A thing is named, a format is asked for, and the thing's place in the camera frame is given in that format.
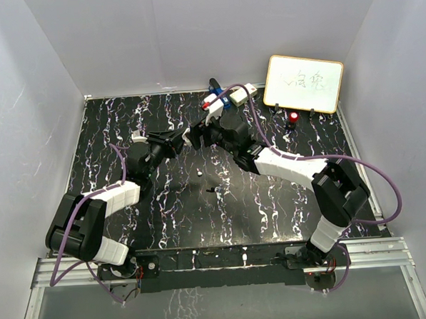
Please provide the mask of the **white earbud charging case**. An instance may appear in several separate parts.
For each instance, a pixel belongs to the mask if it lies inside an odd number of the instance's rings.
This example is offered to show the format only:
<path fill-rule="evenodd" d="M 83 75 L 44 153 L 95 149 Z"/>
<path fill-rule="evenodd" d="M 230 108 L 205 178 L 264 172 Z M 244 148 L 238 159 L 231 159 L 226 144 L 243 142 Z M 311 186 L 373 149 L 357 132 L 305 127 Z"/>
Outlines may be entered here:
<path fill-rule="evenodd" d="M 182 139 L 183 139 L 184 143 L 185 143 L 187 146 L 192 146 L 192 143 L 191 143 L 191 140 L 190 140 L 190 136 L 191 136 L 190 129 L 189 129 L 189 128 L 187 128 L 187 129 L 183 132 L 183 135 L 182 135 Z"/>

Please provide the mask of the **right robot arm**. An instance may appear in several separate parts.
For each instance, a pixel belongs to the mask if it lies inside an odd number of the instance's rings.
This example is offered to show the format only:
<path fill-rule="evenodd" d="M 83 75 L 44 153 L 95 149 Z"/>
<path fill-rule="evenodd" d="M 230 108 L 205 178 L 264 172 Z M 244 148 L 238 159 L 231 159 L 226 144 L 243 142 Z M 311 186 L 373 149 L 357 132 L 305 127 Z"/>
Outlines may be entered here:
<path fill-rule="evenodd" d="M 296 258 L 323 266 L 333 258 L 333 247 L 351 225 L 370 197 L 353 162 L 345 158 L 308 159 L 273 151 L 254 139 L 248 125 L 236 118 L 212 117 L 187 128 L 183 140 L 194 149 L 219 146 L 229 152 L 237 166 L 262 176 L 274 176 L 297 183 L 314 193 L 321 212 L 317 228 Z"/>

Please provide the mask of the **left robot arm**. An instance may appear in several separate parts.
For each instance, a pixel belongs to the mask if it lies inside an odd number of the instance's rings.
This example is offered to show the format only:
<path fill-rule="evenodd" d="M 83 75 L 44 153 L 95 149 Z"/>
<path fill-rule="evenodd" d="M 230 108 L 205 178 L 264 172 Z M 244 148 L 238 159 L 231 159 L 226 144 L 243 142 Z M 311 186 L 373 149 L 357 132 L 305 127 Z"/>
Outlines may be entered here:
<path fill-rule="evenodd" d="M 175 158 L 190 145 L 189 128 L 132 135 L 128 156 L 115 145 L 111 148 L 121 162 L 121 179 L 90 193 L 65 193 L 46 235 L 49 250 L 83 262 L 110 264 L 124 278 L 137 269 L 126 244 L 105 237 L 105 220 L 120 210 L 139 203 L 151 189 L 153 172 L 167 159 Z"/>

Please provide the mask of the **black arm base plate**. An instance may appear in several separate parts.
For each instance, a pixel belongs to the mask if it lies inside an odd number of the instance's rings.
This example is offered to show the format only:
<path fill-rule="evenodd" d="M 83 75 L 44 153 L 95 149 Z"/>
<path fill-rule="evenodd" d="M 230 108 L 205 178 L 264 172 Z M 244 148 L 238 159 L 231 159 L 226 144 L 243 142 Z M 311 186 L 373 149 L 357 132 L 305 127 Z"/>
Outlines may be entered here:
<path fill-rule="evenodd" d="M 311 273 L 333 273 L 350 263 L 344 246 L 330 251 L 320 265 L 296 258 L 304 241 L 256 243 L 214 248 L 136 250 L 120 267 L 101 265 L 99 278 L 117 286 L 134 284 L 141 293 L 189 288 L 216 288 L 280 283 L 303 285 Z"/>

